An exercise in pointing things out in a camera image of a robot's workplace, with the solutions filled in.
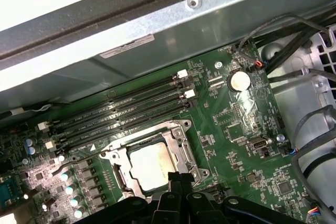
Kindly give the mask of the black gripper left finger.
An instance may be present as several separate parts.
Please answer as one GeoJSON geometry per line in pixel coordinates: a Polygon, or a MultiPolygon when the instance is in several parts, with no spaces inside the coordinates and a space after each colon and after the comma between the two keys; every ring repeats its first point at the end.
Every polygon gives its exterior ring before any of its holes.
{"type": "Polygon", "coordinates": [[[150,202],[129,197],[99,210],[77,223],[180,223],[181,174],[168,173],[169,190],[150,202]]]}

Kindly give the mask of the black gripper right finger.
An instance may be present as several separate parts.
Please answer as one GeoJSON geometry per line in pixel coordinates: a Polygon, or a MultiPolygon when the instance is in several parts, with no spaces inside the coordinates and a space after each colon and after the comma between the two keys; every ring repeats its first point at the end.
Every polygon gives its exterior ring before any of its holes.
{"type": "Polygon", "coordinates": [[[229,196],[219,204],[201,192],[194,192],[194,176],[182,173],[183,188],[186,189],[186,204],[191,223],[302,223],[286,214],[264,207],[238,196],[229,196]]]}

